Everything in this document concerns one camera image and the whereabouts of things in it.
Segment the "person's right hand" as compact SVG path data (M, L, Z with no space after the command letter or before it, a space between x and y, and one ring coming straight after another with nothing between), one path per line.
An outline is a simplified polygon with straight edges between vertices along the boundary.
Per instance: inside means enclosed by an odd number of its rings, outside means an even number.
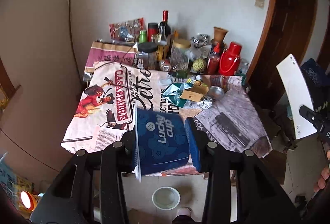
M329 178L329 165L325 166L322 169L318 180L314 184L313 190L315 193L325 188L328 178Z

